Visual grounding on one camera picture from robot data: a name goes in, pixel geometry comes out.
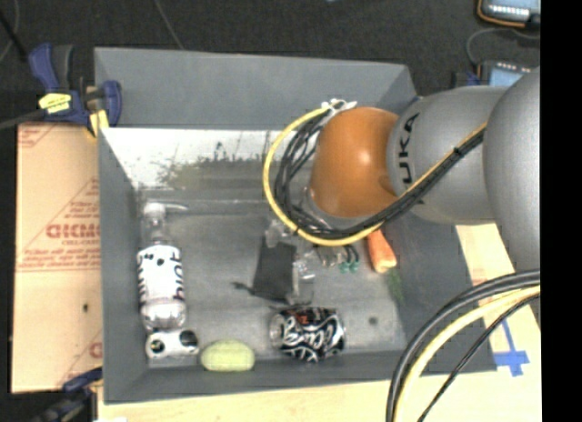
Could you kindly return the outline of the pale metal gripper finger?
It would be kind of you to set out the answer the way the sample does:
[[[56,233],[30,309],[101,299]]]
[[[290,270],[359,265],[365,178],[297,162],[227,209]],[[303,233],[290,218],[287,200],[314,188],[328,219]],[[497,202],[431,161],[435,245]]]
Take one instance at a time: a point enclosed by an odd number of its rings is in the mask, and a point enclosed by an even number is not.
[[[310,303],[315,294],[315,274],[302,260],[292,264],[292,302]]]
[[[271,219],[266,229],[266,246],[276,247],[280,242],[284,242],[290,236],[288,226],[278,219]]]

